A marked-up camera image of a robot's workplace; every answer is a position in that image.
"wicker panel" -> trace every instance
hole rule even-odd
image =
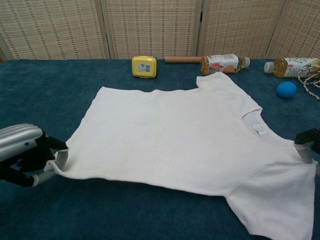
[[[205,0],[198,55],[264,58],[283,0]]]
[[[320,56],[320,0],[289,0],[273,35],[269,58]]]
[[[103,1],[115,58],[196,55],[201,0]]]
[[[16,59],[106,57],[94,0],[2,0],[0,35]]]

